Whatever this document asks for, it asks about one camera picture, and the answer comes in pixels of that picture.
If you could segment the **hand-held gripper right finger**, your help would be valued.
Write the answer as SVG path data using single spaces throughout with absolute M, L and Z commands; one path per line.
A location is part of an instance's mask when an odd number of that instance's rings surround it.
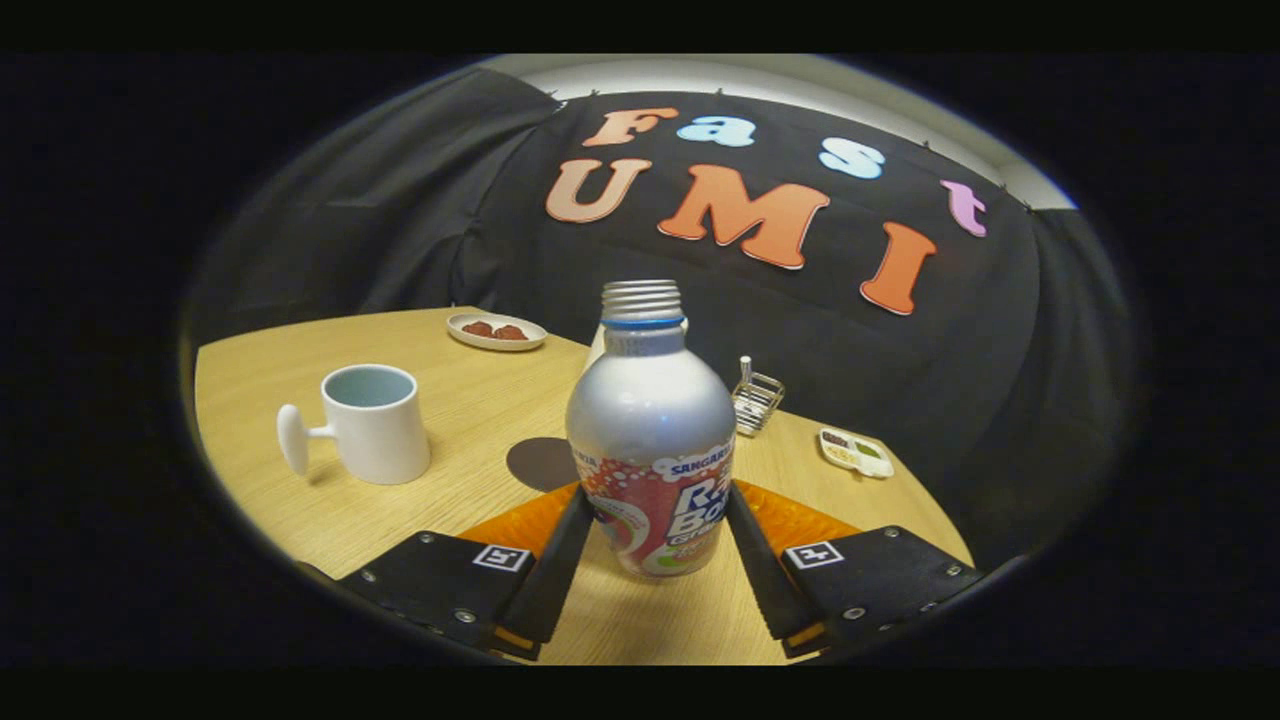
M 787 659 L 878 650 L 986 577 L 905 527 L 863 530 L 745 480 L 733 483 L 724 516 Z

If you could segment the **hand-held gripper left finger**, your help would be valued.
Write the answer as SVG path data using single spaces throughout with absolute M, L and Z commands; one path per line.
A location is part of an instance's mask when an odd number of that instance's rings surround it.
M 535 661 L 554 635 L 593 521 L 572 483 L 457 536 L 416 530 L 335 584 L 456 644 Z

